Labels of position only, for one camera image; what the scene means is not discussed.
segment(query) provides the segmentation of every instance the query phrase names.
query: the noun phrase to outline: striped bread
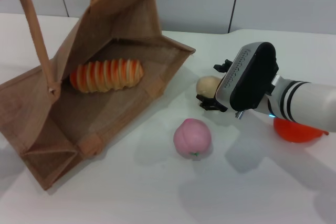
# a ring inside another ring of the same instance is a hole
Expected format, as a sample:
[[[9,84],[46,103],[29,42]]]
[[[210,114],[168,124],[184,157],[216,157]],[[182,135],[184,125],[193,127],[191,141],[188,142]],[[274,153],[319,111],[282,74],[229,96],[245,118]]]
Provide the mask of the striped bread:
[[[138,60],[106,60],[79,65],[70,74],[71,85],[82,93],[107,92],[137,85],[143,77]]]

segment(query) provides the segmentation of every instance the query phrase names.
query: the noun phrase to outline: white table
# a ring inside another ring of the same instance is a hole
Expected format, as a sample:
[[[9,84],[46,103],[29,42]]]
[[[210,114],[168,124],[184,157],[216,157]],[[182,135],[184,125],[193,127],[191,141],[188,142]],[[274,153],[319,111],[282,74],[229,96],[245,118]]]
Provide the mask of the white table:
[[[39,20],[52,57],[77,19]],[[38,61],[24,16],[0,14],[0,27],[5,82]],[[274,44],[284,77],[334,84],[336,36],[260,30],[164,34],[197,50],[164,97],[105,153],[48,192],[0,138],[0,223],[336,223],[336,134],[306,145],[286,143],[266,115],[247,112],[239,121],[231,113],[203,111],[195,98],[199,77],[218,75],[214,64],[256,41]],[[176,153],[173,133],[186,118],[201,119],[211,129],[208,158],[192,161]]]

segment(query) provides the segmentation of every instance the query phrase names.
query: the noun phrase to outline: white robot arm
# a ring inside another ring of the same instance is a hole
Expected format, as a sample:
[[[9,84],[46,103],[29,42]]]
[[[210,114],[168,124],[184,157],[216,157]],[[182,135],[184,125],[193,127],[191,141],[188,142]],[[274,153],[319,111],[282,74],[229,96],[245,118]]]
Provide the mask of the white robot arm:
[[[226,60],[223,65],[215,65],[214,68],[227,74],[219,84],[211,82],[217,83],[217,86],[208,86],[215,89],[207,92],[214,93],[213,97],[197,92],[197,98],[202,102],[200,106],[204,109],[235,111],[239,119],[244,111],[254,109],[336,132],[336,87],[282,78],[277,74],[279,68],[271,43],[245,45],[233,62]]]

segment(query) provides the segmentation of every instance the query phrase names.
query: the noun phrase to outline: pink peach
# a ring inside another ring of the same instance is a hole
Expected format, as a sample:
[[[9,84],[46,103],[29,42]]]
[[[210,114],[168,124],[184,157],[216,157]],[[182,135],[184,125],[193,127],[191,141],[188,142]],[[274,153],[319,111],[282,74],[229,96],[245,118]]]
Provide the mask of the pink peach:
[[[209,128],[200,120],[186,119],[174,134],[174,145],[182,156],[199,156],[211,145]]]

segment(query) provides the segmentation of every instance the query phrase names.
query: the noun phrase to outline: bread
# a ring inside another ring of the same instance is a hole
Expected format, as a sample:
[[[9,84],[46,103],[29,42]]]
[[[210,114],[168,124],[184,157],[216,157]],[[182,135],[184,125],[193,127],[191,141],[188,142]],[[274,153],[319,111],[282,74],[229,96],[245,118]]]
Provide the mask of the bread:
[[[138,60],[106,60],[79,65],[70,74],[70,83],[82,93],[107,92],[139,83],[144,71]]]
[[[215,76],[204,76],[199,78],[196,84],[196,92],[207,98],[213,98],[221,79]]]

